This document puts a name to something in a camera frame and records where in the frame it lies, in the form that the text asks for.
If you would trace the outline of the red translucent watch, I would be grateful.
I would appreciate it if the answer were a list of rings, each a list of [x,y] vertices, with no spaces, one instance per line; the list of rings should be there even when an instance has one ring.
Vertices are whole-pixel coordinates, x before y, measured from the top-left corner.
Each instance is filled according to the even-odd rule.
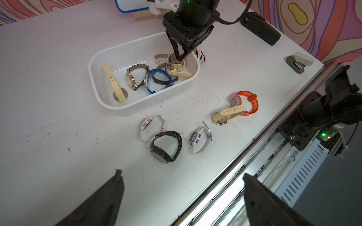
[[[229,101],[231,107],[246,104],[245,112],[241,116],[250,116],[259,110],[257,95],[246,90],[242,90],[232,95]]]

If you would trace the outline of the white orange strap watch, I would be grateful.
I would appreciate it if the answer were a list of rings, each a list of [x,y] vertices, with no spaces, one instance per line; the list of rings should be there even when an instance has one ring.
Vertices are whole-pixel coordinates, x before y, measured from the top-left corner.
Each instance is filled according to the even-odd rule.
[[[200,64],[202,64],[206,61],[206,58],[205,58],[203,52],[197,48],[195,49],[195,55],[197,56],[197,59]]]

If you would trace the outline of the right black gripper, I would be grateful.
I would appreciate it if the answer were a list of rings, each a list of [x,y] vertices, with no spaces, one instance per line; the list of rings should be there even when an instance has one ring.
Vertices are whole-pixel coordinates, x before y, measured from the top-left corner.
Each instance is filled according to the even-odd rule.
[[[163,16],[163,26],[170,40],[176,59],[182,62],[199,44],[201,44],[213,31],[215,18],[210,17],[203,27],[186,25],[179,12],[169,11]]]

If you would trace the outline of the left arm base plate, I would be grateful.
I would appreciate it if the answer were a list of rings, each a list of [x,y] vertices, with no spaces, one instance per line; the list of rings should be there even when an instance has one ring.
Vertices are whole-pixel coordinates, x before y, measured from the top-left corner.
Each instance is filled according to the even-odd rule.
[[[304,150],[317,131],[335,121],[323,108],[325,99],[317,91],[309,93],[278,127],[278,132],[297,150]]]

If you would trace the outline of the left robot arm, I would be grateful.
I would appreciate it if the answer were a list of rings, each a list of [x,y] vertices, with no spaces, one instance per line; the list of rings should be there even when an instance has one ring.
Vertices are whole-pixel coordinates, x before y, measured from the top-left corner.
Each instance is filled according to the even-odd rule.
[[[313,91],[278,128],[294,146],[308,140],[306,130],[316,131],[342,122],[352,124],[362,119],[362,95],[347,76],[349,66],[342,66],[326,81],[326,94]],[[124,194],[122,171],[115,175],[61,220],[59,226],[113,226],[116,224]]]

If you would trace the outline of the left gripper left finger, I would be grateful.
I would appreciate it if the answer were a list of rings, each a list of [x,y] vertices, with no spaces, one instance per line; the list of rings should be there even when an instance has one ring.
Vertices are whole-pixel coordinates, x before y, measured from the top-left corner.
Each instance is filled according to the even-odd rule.
[[[57,226],[114,226],[117,221],[125,186],[122,171],[102,185]]]

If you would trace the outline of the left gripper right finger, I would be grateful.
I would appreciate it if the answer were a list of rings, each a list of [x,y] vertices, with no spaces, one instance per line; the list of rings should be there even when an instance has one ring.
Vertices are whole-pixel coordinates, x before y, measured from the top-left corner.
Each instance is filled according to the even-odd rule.
[[[254,176],[244,174],[244,201],[251,226],[311,226]]]

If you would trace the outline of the cream strap gold watch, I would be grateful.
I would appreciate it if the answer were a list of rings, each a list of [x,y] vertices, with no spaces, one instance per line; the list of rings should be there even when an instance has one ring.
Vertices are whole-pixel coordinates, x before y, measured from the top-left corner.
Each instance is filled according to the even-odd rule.
[[[154,62],[158,65],[161,66],[163,64],[166,65],[166,72],[170,75],[170,76],[175,76],[175,77],[186,77],[186,78],[190,78],[192,77],[192,74],[189,72],[184,72],[186,63],[185,60],[183,61],[179,61],[176,58],[176,54],[175,53],[171,53],[171,54],[156,54],[154,56]]]

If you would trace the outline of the beige long strap watch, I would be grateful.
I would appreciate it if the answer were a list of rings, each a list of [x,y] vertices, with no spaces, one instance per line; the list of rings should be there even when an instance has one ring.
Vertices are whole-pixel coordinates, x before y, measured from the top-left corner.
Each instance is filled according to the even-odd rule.
[[[127,91],[122,88],[117,79],[115,78],[110,66],[107,63],[103,64],[103,70],[106,74],[106,77],[108,79],[108,82],[110,83],[112,89],[113,89],[113,97],[115,101],[119,103],[123,103],[128,99],[128,93]]]

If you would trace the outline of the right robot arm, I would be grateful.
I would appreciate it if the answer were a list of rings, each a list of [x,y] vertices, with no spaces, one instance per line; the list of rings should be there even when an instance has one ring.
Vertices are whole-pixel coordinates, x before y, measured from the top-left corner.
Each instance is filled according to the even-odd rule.
[[[219,1],[148,1],[149,9],[169,9],[163,16],[163,26],[173,47],[176,59],[182,62],[213,31],[217,21],[224,25],[238,23],[251,7],[249,1],[242,14],[233,22],[220,18],[216,10]]]

